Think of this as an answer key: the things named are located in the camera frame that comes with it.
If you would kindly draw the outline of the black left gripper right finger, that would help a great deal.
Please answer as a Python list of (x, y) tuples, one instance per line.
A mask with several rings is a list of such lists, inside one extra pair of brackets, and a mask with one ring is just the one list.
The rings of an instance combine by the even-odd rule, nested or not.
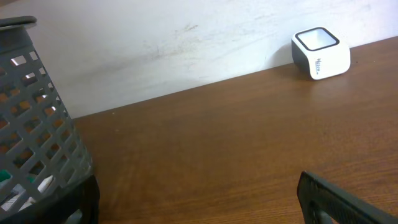
[(297, 197), (305, 223), (397, 223), (394, 217), (307, 171), (300, 175)]

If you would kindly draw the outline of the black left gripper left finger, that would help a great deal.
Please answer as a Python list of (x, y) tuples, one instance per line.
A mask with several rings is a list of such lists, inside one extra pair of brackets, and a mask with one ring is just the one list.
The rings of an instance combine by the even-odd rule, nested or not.
[(1, 224), (98, 223), (100, 189), (94, 175), (57, 188), (51, 195), (1, 220)]

